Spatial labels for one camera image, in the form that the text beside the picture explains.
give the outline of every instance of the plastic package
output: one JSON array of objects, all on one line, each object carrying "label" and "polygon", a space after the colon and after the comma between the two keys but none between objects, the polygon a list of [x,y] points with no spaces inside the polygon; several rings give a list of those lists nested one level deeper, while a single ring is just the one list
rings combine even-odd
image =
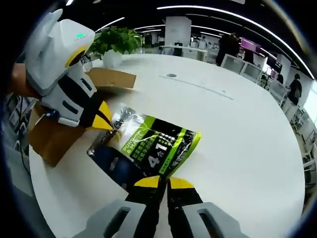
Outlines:
[{"label": "plastic package", "polygon": [[152,116],[138,114],[124,104],[112,117],[112,131],[100,132],[87,151],[107,144],[131,160],[146,176],[170,177],[197,146],[200,132],[193,132]]}]

